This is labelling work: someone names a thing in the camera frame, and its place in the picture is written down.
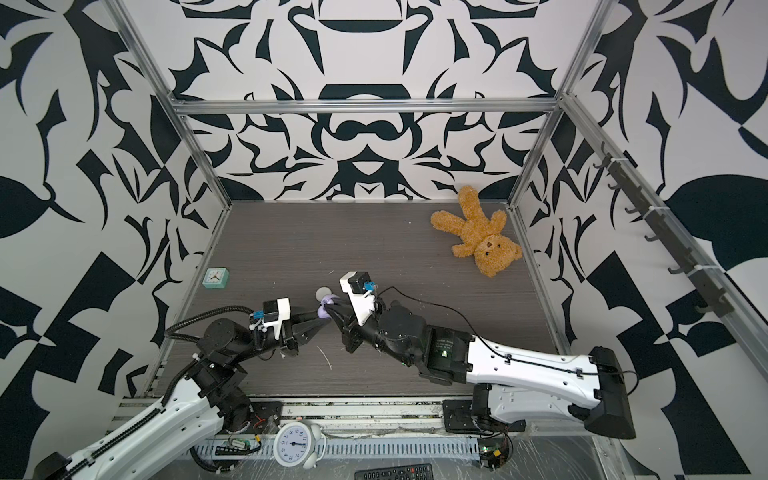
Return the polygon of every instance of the black cable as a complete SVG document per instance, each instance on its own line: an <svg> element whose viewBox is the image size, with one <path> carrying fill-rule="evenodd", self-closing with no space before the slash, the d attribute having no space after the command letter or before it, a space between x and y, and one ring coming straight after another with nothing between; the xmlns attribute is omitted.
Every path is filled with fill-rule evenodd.
<svg viewBox="0 0 768 480"><path fill-rule="evenodd" d="M221 315L222 313L227 312L242 312L250 315L253 313L253 309L242 305L220 306L219 308L214 308L213 310L208 310L207 312L198 313L197 315L193 315L186 320L181 320L179 323L175 323L174 325L169 326L165 330L165 336L169 339L183 340L185 342L197 342L199 338L196 336L184 335L182 333L175 332L183 329L185 326L189 326L193 323L205 320L206 318L211 318L212 316Z"/></svg>
<svg viewBox="0 0 768 480"><path fill-rule="evenodd" d="M570 369L561 369L561 368L558 368L558 367L556 367L556 366L543 365L543 364L541 364L541 363L536 363L536 362L529 362L528 360L520 360L520 359L516 359L516 358L513 358L513 357L512 357L512 355L507 355L507 356L504 356L504 355L499 355L499 351L497 351L497 350L495 350L495 349L492 349L492 348L491 348L491 346L490 346L489 344L487 344L487 343L485 342L485 340L483 340L483 338L482 338L482 337L481 337L481 336L480 336L480 335L477 333L477 330L475 330L475 327L474 327L474 326L472 326L472 324L469 322L469 319L467 319L467 317L466 317L466 316L464 316L464 314L463 314L463 313L461 313L461 312L459 312L457 309L453 308L452 306L442 305L441 303L432 303L432 302L427 302L426 300L421 300L421 299L415 298L415 297L413 297L413 296L410 296L410 295L405 295L403 292L401 292L401 291L400 291L400 290L399 290L399 289L398 289L396 286L394 286L394 285L386 287L386 288L385 288L384 290L382 290L380 293L377 293L377 295L381 296L382 294L384 294L384 292L386 292L387 290L390 290L390 289L392 289L392 290L395 290L395 291L396 291L397 293L399 293L400 295L404 296L405 298L410 298L411 300L413 300L413 301L415 301L415 302L424 303L425 305L440 306L440 307L442 307L442 308L447 308L448 310L451 310L451 311L453 311L453 312L456 312L456 313L457 313L457 314L458 314L458 315L459 315L461 318L463 318L463 319L464 319L464 321L465 321L465 322L467 322L467 325L469 326L469 329L470 329L470 330L472 331L472 333L474 333L474 334L475 334L475 336L476 336L476 337L477 337L477 338L478 338L478 339L479 339L479 340L482 342L482 344L483 344L483 345L485 345L485 348L487 348L487 349L491 350L491 352L492 352L492 353L493 353L495 356L498 356L498 358L499 358L499 359L506 359L506 360L511 360L512 362L517 362L517 363L525 363L525 364L527 364L527 365L540 366L540 367L542 367L542 368L551 369L551 370L557 370L558 372L572 373L572 374L574 374L574 375L582 375L582 376L597 376L597 375L600 375L600 373L599 373L599 372L594 372L594 373L592 373L592 372L577 372L577 371L575 371L575 370L570 370ZM621 375L622 375L623 373L625 373L625 372L630 372L630 370L625 370L624 372L609 372L609 374L610 374L610 375L619 375L619 376L621 376Z"/></svg>
<svg viewBox="0 0 768 480"><path fill-rule="evenodd" d="M634 373L634 377L635 377L634 387L632 387L632 390L630 390L629 393L627 394L627 396L630 396L632 395L632 392L637 390L637 386L640 385L640 376L634 370L624 370L622 373Z"/></svg>
<svg viewBox="0 0 768 480"><path fill-rule="evenodd" d="M206 472L211 472L211 473L225 472L225 471L231 472L232 469L236 467L238 463L240 463L240 461L237 461L230 465L227 465L226 467L217 467L213 464L205 462L202 458L200 458L200 456L197 454L197 450L195 450L194 447L190 449L190 455L192 455L192 459L194 460L195 463L197 463L198 467L202 468Z"/></svg>
<svg viewBox="0 0 768 480"><path fill-rule="evenodd" d="M172 379L170 379L170 383L168 384L168 388L165 389L165 395L163 395L163 399L160 401L160 404L165 407L168 404L168 400L174 395L174 390L176 389L176 384L179 383L179 381L187 374L187 372L197 365L197 360L192 360L187 366L185 366L179 373L177 373Z"/></svg>
<svg viewBox="0 0 768 480"><path fill-rule="evenodd" d="M123 430L123 432L117 434L115 437L113 437L108 442L104 443L99 448L95 449L93 452L91 452L91 458L96 459L102 456L104 453L107 452L107 450L111 449L118 443L122 442L126 438L128 438L129 435L131 435L133 432L136 432L138 429L149 423L150 420L152 420L155 416L157 416L159 413L161 413L160 409L152 409L148 414L141 417L138 422L134 423L130 427ZM88 466L88 459L83 458L78 463L74 464L72 468L64 472L64 474L59 477L58 480L69 480L72 478L72 476L79 471L81 471L83 468Z"/></svg>
<svg viewBox="0 0 768 480"><path fill-rule="evenodd" d="M515 453L515 446L512 444L512 438L509 436L509 428L507 428L507 431L504 434L505 437L507 437L508 444L509 444L509 453L507 454L507 462L509 462L509 459L512 457L512 454Z"/></svg>

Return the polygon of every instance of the clock face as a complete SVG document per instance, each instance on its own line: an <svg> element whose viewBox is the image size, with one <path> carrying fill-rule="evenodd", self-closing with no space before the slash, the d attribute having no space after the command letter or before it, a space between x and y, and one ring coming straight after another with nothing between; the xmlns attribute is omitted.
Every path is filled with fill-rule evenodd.
<svg viewBox="0 0 768 480"><path fill-rule="evenodd" d="M214 282L220 282L221 278L224 276L224 271L219 269L210 269L208 270L205 281L206 283L214 283Z"/></svg>
<svg viewBox="0 0 768 480"><path fill-rule="evenodd" d="M278 439L276 454L286 463L298 462L306 453L309 443L306 429L300 426L291 427Z"/></svg>

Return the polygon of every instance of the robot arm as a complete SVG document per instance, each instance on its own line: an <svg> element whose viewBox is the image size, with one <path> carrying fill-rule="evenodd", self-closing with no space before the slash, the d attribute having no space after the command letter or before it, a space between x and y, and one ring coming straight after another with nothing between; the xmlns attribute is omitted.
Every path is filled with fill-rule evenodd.
<svg viewBox="0 0 768 480"><path fill-rule="evenodd" d="M251 313L250 328L219 318L202 338L175 333L196 321L231 311ZM253 412L250 400L238 388L246 376L240 362L275 349L298 355L299 346L308 343L327 323L314 312L291 316L287 299L265 302L262 312L224 307L177 323L166 336L194 341L200 352L171 380L164 397L70 458L54 453L43 459L35 466L33 479L144 480L205 438L223 430L242 431L249 426Z"/></svg>
<svg viewBox="0 0 768 480"><path fill-rule="evenodd" d="M281 299L265 302L261 312L224 307L172 326L166 336L195 342L200 352L171 380L164 397L70 458L48 456L35 467L33 479L144 480L200 440L222 430L242 431L251 407L238 388L246 376L240 362L275 349L298 355L300 345L331 319L350 353L367 342L416 366L430 382L474 383L472 421L485 431L504 432L522 419L565 418L581 420L598 435L634 438L624 378L611 350L596 347L589 355L556 356L504 346L428 325L397 301L386 307L368 273L350 272L341 281L349 300L328 293L318 299L316 314L292 315L288 299ZM249 313L249 327L218 318L202 338L176 333L231 311ZM507 392L505 386L528 390Z"/></svg>
<svg viewBox="0 0 768 480"><path fill-rule="evenodd" d="M366 272L347 273L342 282L345 280L349 286L343 290L352 292L350 301L326 296L321 309L336 322L348 352L367 342L407 366L416 366L419 375L430 382L476 384L473 416L485 415L486 419L480 419L485 425L563 418L582 421L588 431L598 435L635 437L624 377L612 350L595 347L589 355L559 356L516 349L428 325L397 301L388 308L376 298L375 285ZM361 325L355 314L362 298L369 302L366 311L370 314ZM529 392L513 399L503 386Z"/></svg>

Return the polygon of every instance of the teddy bear leg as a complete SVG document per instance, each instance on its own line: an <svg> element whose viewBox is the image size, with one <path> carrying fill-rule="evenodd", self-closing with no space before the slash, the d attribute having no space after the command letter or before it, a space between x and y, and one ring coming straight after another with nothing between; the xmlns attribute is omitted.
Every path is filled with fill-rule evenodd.
<svg viewBox="0 0 768 480"><path fill-rule="evenodd" d="M432 226L437 230L453 233L454 235L462 234L464 220L454 214L450 214L446 211L435 212L432 214L430 221L432 222Z"/></svg>
<svg viewBox="0 0 768 480"><path fill-rule="evenodd" d="M491 224L488 226L488 230L491 235L499 234L504 230L504 225L506 224L507 214L503 210L499 210L491 215Z"/></svg>
<svg viewBox="0 0 768 480"><path fill-rule="evenodd" d="M480 199L478 198L478 191L469 185L462 187L458 191L458 203L462 206L462 212L467 220L485 220L485 214L480 208Z"/></svg>

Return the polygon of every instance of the aluminum frame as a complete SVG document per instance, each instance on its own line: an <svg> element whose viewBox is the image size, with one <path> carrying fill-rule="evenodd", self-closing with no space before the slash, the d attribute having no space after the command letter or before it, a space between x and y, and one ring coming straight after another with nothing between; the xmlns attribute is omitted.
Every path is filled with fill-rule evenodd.
<svg viewBox="0 0 768 480"><path fill-rule="evenodd" d="M217 220L216 225L214 226L214 231L210 235L210 240L208 240L208 245L206 246L203 258L201 258L200 263L197 264L197 270L195 270L195 274L190 281L190 285L187 288L187 291L184 292L181 308L176 314L176 318L174 318L174 323L179 322L187 315L187 311L192 305L192 300L194 300L194 294L197 292L199 285L201 285L203 282L203 277L205 276L205 271L207 270L208 264L210 263L210 258L214 255L216 244L219 243L221 233L224 230L224 224L227 222L227 219L229 219L231 211L232 207L227 207L222 210L221 215L219 215L219 220ZM138 391L140 397L145 397L151 391L152 383L155 381L157 371L160 369L161 364L167 359L168 354L170 353L170 349L173 347L173 345L174 340L163 338L163 342L160 345L160 352L157 354L157 358L150 365L148 370L149 375L147 375L147 379L144 380L144 384Z"/></svg>
<svg viewBox="0 0 768 480"><path fill-rule="evenodd" d="M507 387L524 392L525 389ZM311 416L335 437L429 437L455 436L447 433L442 419L443 400L471 400L472 396L382 396L382 397L257 397L253 401L283 403L281 419L293 421L297 416ZM124 399L109 424L108 432L119 429L136 415L140 415L157 399ZM560 419L538 419L529 422L526 432L509 432L524 437L595 436L580 422ZM230 435L216 435L227 439Z"/></svg>
<svg viewBox="0 0 768 480"><path fill-rule="evenodd" d="M558 93L554 96L558 99L558 106L548 115L541 130L539 130L536 142L528 152L528 156L523 162L523 171L518 176L515 185L512 186L512 192L509 193L507 204L515 208L520 203L520 198L525 192L525 187L531 180L531 175L534 170L538 168L538 162L544 155L544 149L547 146L547 142L552 139L554 130L557 128L558 123L562 117L562 110L560 108L559 99L563 94L569 94L573 91L581 78L581 72L587 67L590 55L594 53L595 48L598 46L600 37L603 33L603 28L611 16L614 6L618 3L618 0L598 0L598 4L595 5L592 12L587 28L584 30L584 34L581 36L576 52L574 53L571 63L568 65L568 69L565 71L565 77L563 78Z"/></svg>
<svg viewBox="0 0 768 480"><path fill-rule="evenodd" d="M594 151L603 151L614 158L624 156L624 152L611 140L610 136L598 125L576 97L572 94L563 95L560 105ZM637 170L628 162L625 162L624 169L633 179L633 182L641 186L644 196L653 207L666 209L664 215L669 220L676 237L686 248L690 249L690 257L695 259L699 265L716 266L717 263L691 236L664 201L656 195L655 189L646 182ZM763 317L752 307L749 300L742 295L739 288L719 267L706 268L701 271L708 275L713 285L726 290L726 295L733 306L733 312L720 317L720 320L763 378L768 381L768 323L763 320Z"/></svg>
<svg viewBox="0 0 768 480"><path fill-rule="evenodd" d="M512 231L515 232L515 239L520 244L520 247L522 247L523 260L525 261L526 268L528 268L528 274L531 276L531 283L533 283L536 298L538 298L541 309L544 311L552 343L554 343L554 347L561 355L571 355L571 344L568 342L565 332L558 325L557 317L552 308L552 300L549 298L549 293L547 293L547 289L544 286L544 277L538 269L538 262L536 262L531 244L528 242L528 237L525 236L525 222L522 219L520 210L507 207L507 212L509 213Z"/></svg>
<svg viewBox="0 0 768 480"><path fill-rule="evenodd" d="M406 98L347 100L175 100L179 115L553 111L554 98Z"/></svg>
<svg viewBox="0 0 768 480"><path fill-rule="evenodd" d="M525 188L531 181L533 173L538 168L538 162L544 158L544 149L547 147L547 143L552 139L555 129L560 124L560 119L563 117L563 110L559 106L555 108L550 114L547 114L547 119L544 120L544 124L538 131L536 141L533 143L533 147L528 151L528 156L523 160L523 170L518 175L518 179L512 186L512 191L509 192L507 199L507 205L511 208L517 208L520 204L520 198L525 192Z"/></svg>
<svg viewBox="0 0 768 480"><path fill-rule="evenodd" d="M190 155L197 168L203 173L210 191L214 193L222 207L228 208L232 204L232 200L227 191L224 190L205 151L197 142L197 136L190 129L185 119L174 111L171 100L172 94L165 86L160 70L157 68L157 63L152 58L149 48L147 48L147 45L141 38L131 14L128 13L122 0L104 0L102 3L112 22L118 28L118 33L123 39L123 43L125 43L128 51L134 56L139 69L144 74L144 78L149 82L168 120L174 126L174 130L176 130L181 140L187 145Z"/></svg>

